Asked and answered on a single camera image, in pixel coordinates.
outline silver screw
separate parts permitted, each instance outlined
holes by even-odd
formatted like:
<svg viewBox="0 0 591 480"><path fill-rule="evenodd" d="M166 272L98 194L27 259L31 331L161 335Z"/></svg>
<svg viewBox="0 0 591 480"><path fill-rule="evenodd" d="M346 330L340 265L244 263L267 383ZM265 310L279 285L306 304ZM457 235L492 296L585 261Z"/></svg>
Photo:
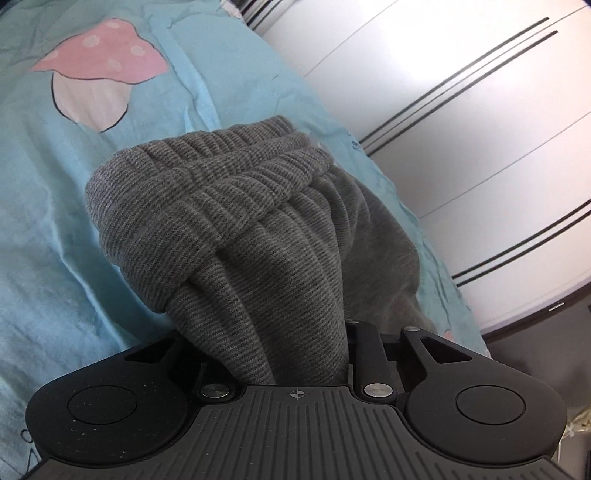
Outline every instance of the silver screw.
<svg viewBox="0 0 591 480"><path fill-rule="evenodd" d="M365 386L363 391L370 397L374 398L389 397L394 392L392 387L390 387L390 385L386 385L385 383L370 383L369 385Z"/></svg>
<svg viewBox="0 0 591 480"><path fill-rule="evenodd" d="M211 383L201 389L201 395L207 398L223 398L230 394L230 389L221 383Z"/></svg>

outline crosshair symbol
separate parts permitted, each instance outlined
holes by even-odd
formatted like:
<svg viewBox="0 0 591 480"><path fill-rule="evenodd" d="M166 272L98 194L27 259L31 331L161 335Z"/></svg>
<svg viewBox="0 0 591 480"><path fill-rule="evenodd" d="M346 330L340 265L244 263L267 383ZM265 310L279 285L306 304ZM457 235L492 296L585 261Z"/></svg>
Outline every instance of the crosshair symbol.
<svg viewBox="0 0 591 480"><path fill-rule="evenodd" d="M294 390L293 392L290 392L287 395L289 395L290 397L295 398L296 400L299 400L300 398L303 398L304 395L310 395L310 394L309 393L304 393L304 392L302 392L302 390Z"/></svg>

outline bed sheet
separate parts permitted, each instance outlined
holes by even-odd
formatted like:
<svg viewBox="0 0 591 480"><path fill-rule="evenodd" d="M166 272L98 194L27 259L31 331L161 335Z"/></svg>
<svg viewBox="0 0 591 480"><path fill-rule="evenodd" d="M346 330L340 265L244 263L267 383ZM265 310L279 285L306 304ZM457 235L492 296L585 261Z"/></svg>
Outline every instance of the bed sheet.
<svg viewBox="0 0 591 480"><path fill-rule="evenodd" d="M96 167L155 138L286 116L318 138L405 229L421 260L417 297L439 332L486 351L392 183L303 80L219 0L10 5L0 15L1 480L19 478L38 461L24 422L37 388L171 327L104 259L83 203ZM117 46L118 36L124 40ZM93 52L100 55L91 58Z"/></svg>

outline clothing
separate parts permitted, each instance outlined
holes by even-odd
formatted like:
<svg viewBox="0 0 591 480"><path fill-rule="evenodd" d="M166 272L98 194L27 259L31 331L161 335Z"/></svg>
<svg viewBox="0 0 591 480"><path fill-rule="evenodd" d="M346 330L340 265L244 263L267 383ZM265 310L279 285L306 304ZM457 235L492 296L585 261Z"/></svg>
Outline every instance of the clothing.
<svg viewBox="0 0 591 480"><path fill-rule="evenodd" d="M142 301L239 380L345 382L346 318L434 331L404 231L283 117L122 150L86 200Z"/></svg>

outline ribbed black plate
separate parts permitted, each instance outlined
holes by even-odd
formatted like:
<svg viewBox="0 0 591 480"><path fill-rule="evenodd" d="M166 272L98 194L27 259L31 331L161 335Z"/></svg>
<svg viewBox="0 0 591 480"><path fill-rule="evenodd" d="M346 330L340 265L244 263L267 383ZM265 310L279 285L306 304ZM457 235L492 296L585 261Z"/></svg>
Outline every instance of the ribbed black plate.
<svg viewBox="0 0 591 480"><path fill-rule="evenodd" d="M54 459L33 480L567 480L549 460L481 468L422 445L390 406L363 403L347 387L248 387L203 408L187 433L132 465L81 468Z"/></svg>

